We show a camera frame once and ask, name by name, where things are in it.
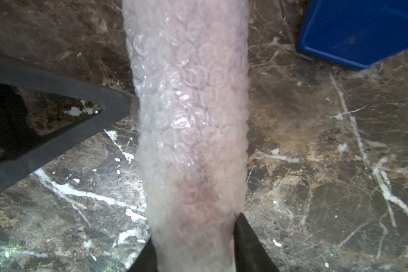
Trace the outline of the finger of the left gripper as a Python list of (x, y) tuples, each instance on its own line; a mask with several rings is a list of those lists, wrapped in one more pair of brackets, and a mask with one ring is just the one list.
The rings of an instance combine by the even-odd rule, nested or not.
[(122, 92), (0, 54), (0, 193), (128, 113)]

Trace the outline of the bubble wrap sheet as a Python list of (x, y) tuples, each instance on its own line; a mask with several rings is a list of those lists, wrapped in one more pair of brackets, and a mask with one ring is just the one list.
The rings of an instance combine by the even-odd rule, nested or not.
[(248, 1), (123, 1), (160, 272), (231, 272), (248, 161)]

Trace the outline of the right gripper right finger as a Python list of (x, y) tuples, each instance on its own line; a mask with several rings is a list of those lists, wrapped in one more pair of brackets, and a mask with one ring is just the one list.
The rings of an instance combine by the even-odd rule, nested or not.
[(243, 213), (235, 222), (233, 238), (237, 272), (279, 272)]

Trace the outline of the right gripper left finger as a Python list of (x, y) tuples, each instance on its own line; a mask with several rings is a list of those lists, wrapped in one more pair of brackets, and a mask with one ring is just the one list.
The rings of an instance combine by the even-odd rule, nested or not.
[(128, 272), (158, 272), (156, 252), (152, 238), (148, 240), (139, 256), (134, 261)]

